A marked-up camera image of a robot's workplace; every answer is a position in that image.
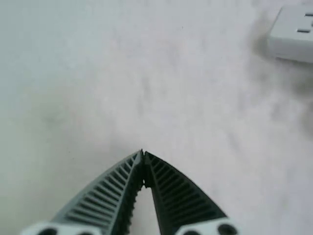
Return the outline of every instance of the circular hole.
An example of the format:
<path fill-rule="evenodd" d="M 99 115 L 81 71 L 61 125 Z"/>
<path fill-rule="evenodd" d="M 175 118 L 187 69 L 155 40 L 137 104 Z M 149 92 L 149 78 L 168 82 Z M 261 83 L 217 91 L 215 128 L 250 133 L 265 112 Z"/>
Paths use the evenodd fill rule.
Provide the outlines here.
<path fill-rule="evenodd" d="M 189 230 L 185 232 L 184 235 L 200 235 L 200 234 L 194 230 Z"/>
<path fill-rule="evenodd" d="M 48 228 L 42 230 L 38 235 L 56 235 L 57 233 L 58 231 L 56 229 Z"/>
<path fill-rule="evenodd" d="M 220 235 L 235 235 L 237 230 L 229 224 L 221 224 L 218 228 Z"/>

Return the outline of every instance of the white table surface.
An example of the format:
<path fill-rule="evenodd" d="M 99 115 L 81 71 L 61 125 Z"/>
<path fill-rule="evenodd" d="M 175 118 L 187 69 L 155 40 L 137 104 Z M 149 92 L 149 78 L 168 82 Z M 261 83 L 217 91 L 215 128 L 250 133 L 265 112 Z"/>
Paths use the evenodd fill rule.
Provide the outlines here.
<path fill-rule="evenodd" d="M 310 234 L 313 65 L 265 53 L 297 2 L 1 1 L 1 234 L 49 220 L 140 148 L 245 234 Z M 131 234 L 159 234 L 148 190 Z"/>

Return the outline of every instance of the ridged grip texture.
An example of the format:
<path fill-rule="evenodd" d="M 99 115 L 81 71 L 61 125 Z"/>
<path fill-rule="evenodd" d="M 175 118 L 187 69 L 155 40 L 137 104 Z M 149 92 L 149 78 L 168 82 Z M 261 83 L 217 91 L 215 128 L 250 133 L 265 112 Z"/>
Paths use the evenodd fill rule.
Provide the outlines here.
<path fill-rule="evenodd" d="M 145 185 L 152 189 L 162 235 L 173 235 L 183 225 L 226 217 L 191 180 L 148 152 L 145 152 Z"/>
<path fill-rule="evenodd" d="M 103 173 L 53 221 L 96 226 L 104 235 L 129 233 L 135 198 L 143 184 L 142 158 L 143 153 L 139 151 Z"/>

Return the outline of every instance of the electrical outlet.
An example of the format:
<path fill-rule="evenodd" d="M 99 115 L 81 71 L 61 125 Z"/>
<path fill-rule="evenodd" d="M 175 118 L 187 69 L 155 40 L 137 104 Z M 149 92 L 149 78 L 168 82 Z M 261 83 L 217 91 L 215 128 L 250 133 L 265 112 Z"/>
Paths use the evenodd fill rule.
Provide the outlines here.
<path fill-rule="evenodd" d="M 313 63 L 313 4 L 283 7 L 268 36 L 271 55 Z"/>

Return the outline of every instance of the white power strip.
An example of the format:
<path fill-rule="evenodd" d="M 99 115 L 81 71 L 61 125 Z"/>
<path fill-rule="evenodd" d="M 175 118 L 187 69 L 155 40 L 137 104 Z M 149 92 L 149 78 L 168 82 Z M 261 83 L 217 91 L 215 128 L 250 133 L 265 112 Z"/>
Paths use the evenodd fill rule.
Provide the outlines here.
<path fill-rule="evenodd" d="M 283 7 L 268 36 L 275 57 L 313 63 L 313 4 Z"/>

